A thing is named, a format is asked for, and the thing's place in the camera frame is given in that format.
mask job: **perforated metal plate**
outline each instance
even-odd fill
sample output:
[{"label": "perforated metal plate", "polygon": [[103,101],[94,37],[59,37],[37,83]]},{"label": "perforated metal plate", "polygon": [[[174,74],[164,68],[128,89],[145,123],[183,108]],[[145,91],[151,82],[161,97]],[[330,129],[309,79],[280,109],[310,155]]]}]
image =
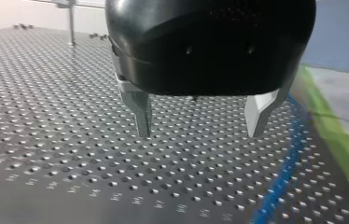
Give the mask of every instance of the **perforated metal plate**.
[{"label": "perforated metal plate", "polygon": [[[106,41],[0,31],[0,224],[248,223],[291,154],[285,102],[248,138],[242,97],[153,96],[135,136]],[[349,184],[309,125],[271,222],[349,223]]]}]

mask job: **metal surface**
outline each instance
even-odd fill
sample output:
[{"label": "metal surface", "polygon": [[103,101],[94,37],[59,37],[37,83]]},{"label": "metal surface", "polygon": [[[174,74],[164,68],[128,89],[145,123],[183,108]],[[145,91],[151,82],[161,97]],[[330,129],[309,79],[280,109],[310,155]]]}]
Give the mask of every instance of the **metal surface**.
[{"label": "metal surface", "polygon": [[349,184],[299,107],[247,137],[243,97],[152,97],[135,136],[107,41],[0,31],[0,224],[248,223],[306,129],[271,222],[349,223]]}]

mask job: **green tape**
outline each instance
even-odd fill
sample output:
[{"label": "green tape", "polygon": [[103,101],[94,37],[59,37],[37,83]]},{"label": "green tape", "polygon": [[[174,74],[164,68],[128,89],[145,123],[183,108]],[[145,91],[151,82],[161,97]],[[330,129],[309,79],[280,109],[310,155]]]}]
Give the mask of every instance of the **green tape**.
[{"label": "green tape", "polygon": [[306,108],[312,114],[314,126],[349,179],[349,134],[345,132],[304,65],[299,72],[305,83]]}]

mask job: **white wall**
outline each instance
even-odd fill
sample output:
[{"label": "white wall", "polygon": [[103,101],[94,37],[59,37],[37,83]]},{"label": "white wall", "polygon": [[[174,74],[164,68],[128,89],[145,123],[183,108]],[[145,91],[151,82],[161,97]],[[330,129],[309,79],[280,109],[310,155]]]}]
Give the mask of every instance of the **white wall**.
[{"label": "white wall", "polygon": [[[0,29],[24,23],[36,27],[67,30],[67,9],[47,2],[0,0]],[[82,33],[107,34],[105,10],[97,7],[75,7],[75,29]]]}]

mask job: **metal post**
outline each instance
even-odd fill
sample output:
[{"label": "metal post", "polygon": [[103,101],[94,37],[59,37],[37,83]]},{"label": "metal post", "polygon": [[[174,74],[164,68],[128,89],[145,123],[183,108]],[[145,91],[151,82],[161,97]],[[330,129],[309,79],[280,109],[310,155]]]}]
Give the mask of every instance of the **metal post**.
[{"label": "metal post", "polygon": [[68,8],[69,9],[69,32],[70,32],[70,47],[76,45],[75,40],[75,19],[73,7],[76,4],[76,0],[51,0],[52,3],[56,4],[58,8]]},{"label": "metal post", "polygon": [[70,32],[70,42],[69,45],[71,47],[76,45],[75,40],[75,20],[74,20],[74,11],[73,5],[69,7],[69,32]]}]

